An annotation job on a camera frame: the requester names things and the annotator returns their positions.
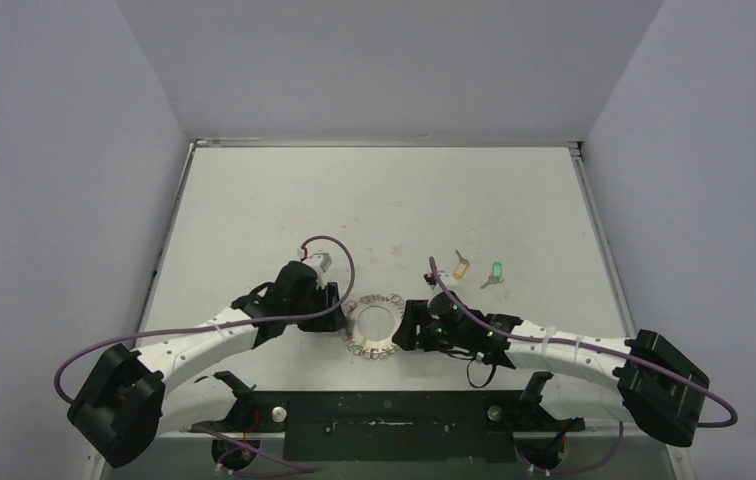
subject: cable tie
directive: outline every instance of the cable tie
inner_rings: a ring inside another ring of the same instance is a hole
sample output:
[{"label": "cable tie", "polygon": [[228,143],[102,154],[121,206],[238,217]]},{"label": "cable tie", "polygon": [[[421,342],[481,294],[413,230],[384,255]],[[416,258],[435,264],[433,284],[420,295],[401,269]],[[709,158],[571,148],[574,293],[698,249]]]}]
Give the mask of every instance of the cable tie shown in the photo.
[{"label": "cable tie", "polygon": [[558,333],[558,327],[554,325],[546,327],[546,335],[543,336],[543,346],[540,347],[540,355],[546,355],[546,349],[549,348],[549,339],[556,333]]},{"label": "cable tie", "polygon": [[575,349],[572,351],[572,363],[578,363],[578,350],[581,349],[581,342],[584,340],[584,335],[575,336]]},{"label": "cable tie", "polygon": [[210,320],[208,320],[208,321],[206,321],[204,323],[209,323],[210,325],[212,325],[213,328],[216,329],[216,333],[218,333],[220,337],[227,338],[225,336],[225,332],[222,331],[222,327],[220,327],[219,324],[216,323],[216,319],[215,318],[211,318]]}]

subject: metal ring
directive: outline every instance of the metal ring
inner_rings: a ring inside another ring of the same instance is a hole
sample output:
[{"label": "metal ring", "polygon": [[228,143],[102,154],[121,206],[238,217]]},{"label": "metal ring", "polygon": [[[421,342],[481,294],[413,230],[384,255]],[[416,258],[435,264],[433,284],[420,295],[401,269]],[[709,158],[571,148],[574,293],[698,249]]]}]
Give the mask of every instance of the metal ring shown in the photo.
[{"label": "metal ring", "polygon": [[[393,316],[393,330],[390,334],[381,340],[370,340],[357,328],[357,320],[360,315],[368,308],[382,308]],[[383,360],[399,349],[398,345],[393,343],[393,335],[398,331],[402,324],[404,316],[404,299],[401,295],[392,294],[389,297],[383,295],[365,295],[360,297],[360,301],[346,312],[348,324],[342,331],[343,339],[346,341],[346,347],[353,354],[370,359]]]}]

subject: white wall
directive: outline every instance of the white wall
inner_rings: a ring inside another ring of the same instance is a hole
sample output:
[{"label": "white wall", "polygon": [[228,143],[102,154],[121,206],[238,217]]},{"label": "white wall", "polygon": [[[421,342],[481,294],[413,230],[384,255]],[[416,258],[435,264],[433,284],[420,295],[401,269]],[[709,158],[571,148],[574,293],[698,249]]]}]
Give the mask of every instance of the white wall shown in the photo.
[{"label": "white wall", "polygon": [[191,136],[579,140],[661,0],[118,0]]},{"label": "white wall", "polygon": [[79,475],[53,370],[135,327],[185,153],[112,0],[0,1],[0,478]]},{"label": "white wall", "polygon": [[756,2],[667,0],[584,154],[635,323],[740,410],[700,478],[756,478]]}]

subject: metal bolt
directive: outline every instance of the metal bolt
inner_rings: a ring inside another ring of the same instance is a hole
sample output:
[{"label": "metal bolt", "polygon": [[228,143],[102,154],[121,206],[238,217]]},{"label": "metal bolt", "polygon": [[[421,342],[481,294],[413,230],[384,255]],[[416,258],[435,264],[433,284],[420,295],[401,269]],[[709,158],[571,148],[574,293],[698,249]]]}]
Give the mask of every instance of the metal bolt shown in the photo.
[{"label": "metal bolt", "polygon": [[287,409],[284,407],[275,407],[272,409],[272,420],[281,423],[287,418]]},{"label": "metal bolt", "polygon": [[487,409],[487,418],[494,422],[498,422],[502,419],[502,408],[496,405]]}]

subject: green key tag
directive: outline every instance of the green key tag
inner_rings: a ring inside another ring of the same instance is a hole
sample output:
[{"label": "green key tag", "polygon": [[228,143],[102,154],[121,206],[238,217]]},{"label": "green key tag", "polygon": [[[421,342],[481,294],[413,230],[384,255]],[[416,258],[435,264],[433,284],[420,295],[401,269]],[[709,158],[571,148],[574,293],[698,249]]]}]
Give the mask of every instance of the green key tag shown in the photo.
[{"label": "green key tag", "polygon": [[490,275],[496,280],[502,279],[502,264],[499,262],[493,262],[493,269],[490,271]]}]

